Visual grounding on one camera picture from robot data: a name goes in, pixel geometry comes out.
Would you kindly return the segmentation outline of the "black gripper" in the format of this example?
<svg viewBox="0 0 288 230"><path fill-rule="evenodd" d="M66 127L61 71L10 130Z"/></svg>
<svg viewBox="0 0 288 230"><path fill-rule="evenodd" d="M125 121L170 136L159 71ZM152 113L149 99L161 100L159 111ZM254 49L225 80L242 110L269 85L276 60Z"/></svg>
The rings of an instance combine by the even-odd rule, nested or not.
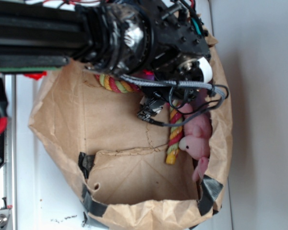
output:
<svg viewBox="0 0 288 230"><path fill-rule="evenodd" d="M205 40L208 31L196 14L194 1L175 0L167 6L161 0L150 0L148 13L153 52L148 68L158 83L148 88L148 96L164 101L194 100L200 91L194 82L208 83L213 78Z"/></svg>

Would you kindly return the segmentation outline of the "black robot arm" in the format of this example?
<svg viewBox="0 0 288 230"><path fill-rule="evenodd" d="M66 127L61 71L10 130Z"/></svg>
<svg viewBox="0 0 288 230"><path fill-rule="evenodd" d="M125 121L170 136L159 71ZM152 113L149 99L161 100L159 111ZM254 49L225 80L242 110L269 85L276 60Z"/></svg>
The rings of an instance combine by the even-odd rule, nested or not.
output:
<svg viewBox="0 0 288 230"><path fill-rule="evenodd" d="M195 97L211 81L211 53L195 10L185 1L111 0L73 11L0 0L0 72L60 68L71 59L124 79L142 70L175 95Z"/></svg>

